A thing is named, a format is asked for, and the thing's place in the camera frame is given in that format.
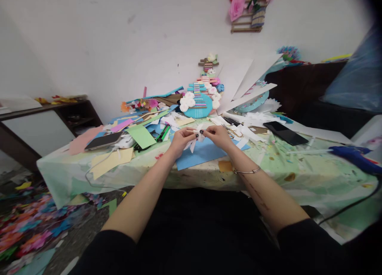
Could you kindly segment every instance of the forearm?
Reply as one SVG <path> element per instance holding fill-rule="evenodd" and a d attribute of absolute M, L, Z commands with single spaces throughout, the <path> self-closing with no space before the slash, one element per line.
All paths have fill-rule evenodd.
<path fill-rule="evenodd" d="M 174 162 L 175 155 L 169 149 L 129 192 L 102 230 L 117 230 L 138 242 Z"/>
<path fill-rule="evenodd" d="M 234 145 L 229 147 L 226 152 L 237 170 L 249 172 L 259 168 Z M 261 214 L 275 233 L 287 225 L 309 218 L 295 200 L 263 170 L 250 174 L 238 174 L 244 181 Z"/>

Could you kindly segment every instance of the white paper flower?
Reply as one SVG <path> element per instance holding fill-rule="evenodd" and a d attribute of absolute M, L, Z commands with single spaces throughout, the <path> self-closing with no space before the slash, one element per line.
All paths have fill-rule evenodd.
<path fill-rule="evenodd" d="M 188 91 L 185 95 L 184 95 L 185 98 L 194 98 L 195 95 L 191 92 L 191 91 Z"/>
<path fill-rule="evenodd" d="M 212 109 L 217 109 L 219 108 L 219 106 L 220 106 L 219 100 L 212 101 Z"/>
<path fill-rule="evenodd" d="M 186 112 L 188 110 L 188 106 L 186 104 L 180 105 L 179 108 L 180 108 L 181 112 Z"/>
<path fill-rule="evenodd" d="M 188 107 L 194 107 L 195 106 L 195 100 L 192 98 L 186 98 L 186 103 Z"/>
<path fill-rule="evenodd" d="M 207 57 L 207 60 L 208 60 L 209 62 L 213 62 L 215 59 L 216 59 L 215 54 L 213 54 L 213 53 L 210 52 L 209 55 L 208 55 L 208 57 Z"/>
<path fill-rule="evenodd" d="M 216 92 L 218 92 L 218 90 L 216 89 L 216 87 L 211 86 L 211 87 L 208 89 L 208 94 L 215 94 Z"/>
<path fill-rule="evenodd" d="M 222 98 L 222 96 L 220 95 L 220 93 L 216 92 L 213 96 L 211 96 L 211 98 L 212 98 L 212 100 L 219 101 Z"/>

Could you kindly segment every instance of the charging cable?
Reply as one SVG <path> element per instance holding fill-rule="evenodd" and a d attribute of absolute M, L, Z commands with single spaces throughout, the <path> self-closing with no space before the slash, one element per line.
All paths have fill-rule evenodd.
<path fill-rule="evenodd" d="M 116 150 L 119 150 L 119 147 L 118 146 L 115 146 L 111 151 L 110 153 L 104 158 L 102 159 L 101 161 L 99 161 L 98 163 L 96 163 L 94 166 L 91 166 L 90 169 L 85 173 L 85 179 L 88 181 L 89 185 L 92 186 L 93 188 L 111 188 L 113 190 L 118 190 L 118 191 L 121 191 L 123 193 L 125 193 L 124 190 L 120 190 L 120 189 L 117 189 L 117 188 L 113 188 L 113 187 L 108 187 L 108 186 L 95 186 L 95 185 L 92 185 L 92 183 L 90 182 L 90 180 L 88 179 L 88 173 L 91 171 L 91 169 L 93 169 L 95 166 L 97 166 L 98 164 L 102 163 L 103 161 L 105 161 L 108 157 L 110 157 L 111 153 L 113 153 L 114 151 Z"/>

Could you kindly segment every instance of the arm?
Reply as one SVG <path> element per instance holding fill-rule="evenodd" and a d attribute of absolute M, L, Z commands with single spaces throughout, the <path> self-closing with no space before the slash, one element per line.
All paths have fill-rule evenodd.
<path fill-rule="evenodd" d="M 195 129 L 186 127 L 175 133 L 169 149 L 119 204 L 102 230 L 120 231 L 136 243 L 139 241 L 175 160 L 186 144 L 198 137 L 192 130 Z"/>
<path fill-rule="evenodd" d="M 237 170 L 249 172 L 259 168 L 243 151 L 235 146 L 223 126 L 210 126 L 203 131 L 203 135 L 210 138 L 228 154 Z M 309 218 L 294 199 L 263 170 L 254 174 L 238 174 L 261 214 L 275 233 L 288 225 Z"/>

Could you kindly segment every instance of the black smartphone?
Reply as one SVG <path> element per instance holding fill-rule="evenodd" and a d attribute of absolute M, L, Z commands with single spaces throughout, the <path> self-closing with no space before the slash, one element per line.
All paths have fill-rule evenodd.
<path fill-rule="evenodd" d="M 288 144 L 291 144 L 292 146 L 306 144 L 309 142 L 304 137 L 301 137 L 296 132 L 293 132 L 291 129 L 288 129 L 287 127 L 276 121 L 264 123 L 263 125 L 269 130 L 271 130 L 275 135 L 283 139 Z"/>
<path fill-rule="evenodd" d="M 121 131 L 114 134 L 95 138 L 86 146 L 85 151 L 90 151 L 115 144 L 119 142 L 123 133 L 124 131 Z"/>

